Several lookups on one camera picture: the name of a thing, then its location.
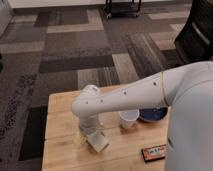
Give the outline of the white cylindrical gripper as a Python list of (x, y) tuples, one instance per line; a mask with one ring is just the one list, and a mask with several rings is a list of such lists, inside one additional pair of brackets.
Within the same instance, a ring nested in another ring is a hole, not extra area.
[[(93, 132), (98, 130), (99, 127), (100, 121), (98, 115), (79, 119), (79, 128), (86, 135), (92, 134)], [(76, 133), (75, 141), (77, 145), (81, 145), (85, 141), (85, 136), (80, 131), (78, 131)]]

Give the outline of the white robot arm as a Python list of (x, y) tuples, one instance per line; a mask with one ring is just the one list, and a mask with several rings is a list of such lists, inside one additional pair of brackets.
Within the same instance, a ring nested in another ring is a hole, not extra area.
[(72, 102), (81, 121), (105, 112), (169, 107), (165, 171), (213, 171), (213, 61), (164, 70), (111, 92), (86, 86)]

